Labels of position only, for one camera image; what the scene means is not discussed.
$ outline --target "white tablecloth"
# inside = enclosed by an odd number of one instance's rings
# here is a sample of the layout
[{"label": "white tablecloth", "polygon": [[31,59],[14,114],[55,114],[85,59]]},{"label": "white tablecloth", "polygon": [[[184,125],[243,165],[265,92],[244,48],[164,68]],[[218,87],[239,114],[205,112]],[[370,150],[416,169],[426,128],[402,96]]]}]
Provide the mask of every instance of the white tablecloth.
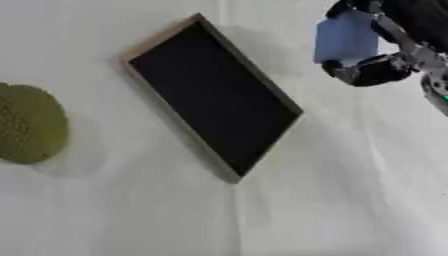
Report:
[{"label": "white tablecloth", "polygon": [[[72,138],[46,163],[1,163],[0,254],[446,255],[448,120],[418,78],[359,90],[312,64],[331,2],[1,0],[0,80],[52,92]],[[307,112],[238,186],[118,64],[196,12]]]}]

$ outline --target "white fabric surface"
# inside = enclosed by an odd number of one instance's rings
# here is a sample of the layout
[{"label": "white fabric surface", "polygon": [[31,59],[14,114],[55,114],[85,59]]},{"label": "white fabric surface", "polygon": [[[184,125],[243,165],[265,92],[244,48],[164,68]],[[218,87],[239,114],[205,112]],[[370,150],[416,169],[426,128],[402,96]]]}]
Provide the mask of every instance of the white fabric surface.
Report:
[{"label": "white fabric surface", "polygon": [[[0,254],[447,255],[448,120],[418,77],[354,89],[312,64],[331,2],[1,0],[0,80],[51,91],[73,136],[47,163],[1,163]],[[238,186],[118,65],[195,12],[307,112]]]}]

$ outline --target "robotic arm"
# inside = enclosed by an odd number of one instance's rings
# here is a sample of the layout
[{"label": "robotic arm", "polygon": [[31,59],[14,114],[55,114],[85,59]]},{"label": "robotic arm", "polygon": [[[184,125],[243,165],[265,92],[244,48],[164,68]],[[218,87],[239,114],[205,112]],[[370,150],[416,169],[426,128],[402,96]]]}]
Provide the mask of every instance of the robotic arm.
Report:
[{"label": "robotic arm", "polygon": [[324,70],[331,76],[358,87],[399,81],[410,76],[412,71],[422,71],[424,75],[421,85],[426,98],[448,116],[447,55],[436,52],[428,43],[419,44],[412,40],[400,25],[383,12],[383,1],[341,0],[330,9],[327,17],[336,17],[354,8],[369,12],[373,15],[374,28],[377,28],[375,30],[381,30],[383,37],[384,34],[387,35],[385,39],[396,43],[400,52],[367,59],[352,67],[343,67],[338,61],[330,60],[323,64]]}]

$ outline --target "green circular object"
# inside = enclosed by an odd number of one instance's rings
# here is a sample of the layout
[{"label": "green circular object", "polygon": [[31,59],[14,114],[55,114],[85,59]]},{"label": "green circular object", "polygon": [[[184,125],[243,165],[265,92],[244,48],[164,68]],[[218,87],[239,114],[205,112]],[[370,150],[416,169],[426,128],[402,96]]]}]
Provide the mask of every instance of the green circular object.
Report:
[{"label": "green circular object", "polygon": [[0,158],[33,164],[56,155],[68,140],[64,109],[49,93],[0,83]]}]

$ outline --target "textured green disc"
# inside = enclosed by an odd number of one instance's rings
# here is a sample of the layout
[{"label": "textured green disc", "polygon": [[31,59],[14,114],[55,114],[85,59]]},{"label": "textured green disc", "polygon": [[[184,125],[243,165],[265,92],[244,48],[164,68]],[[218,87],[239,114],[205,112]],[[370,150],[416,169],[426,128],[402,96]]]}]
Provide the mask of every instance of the textured green disc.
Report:
[{"label": "textured green disc", "polygon": [[0,158],[19,164],[46,160],[67,143],[64,109],[29,85],[0,84]]}]

